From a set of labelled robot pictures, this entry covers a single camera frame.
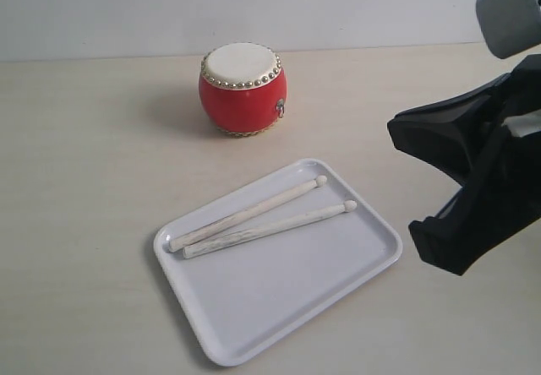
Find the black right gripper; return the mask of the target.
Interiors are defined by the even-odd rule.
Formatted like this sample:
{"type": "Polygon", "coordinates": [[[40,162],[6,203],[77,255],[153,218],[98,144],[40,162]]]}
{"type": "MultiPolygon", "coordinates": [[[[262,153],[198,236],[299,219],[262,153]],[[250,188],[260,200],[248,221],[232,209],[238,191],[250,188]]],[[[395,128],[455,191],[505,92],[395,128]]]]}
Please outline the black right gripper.
{"type": "Polygon", "coordinates": [[[467,185],[409,232],[427,264],[462,275],[540,219],[540,56],[465,94],[397,113],[394,147],[467,185]]]}

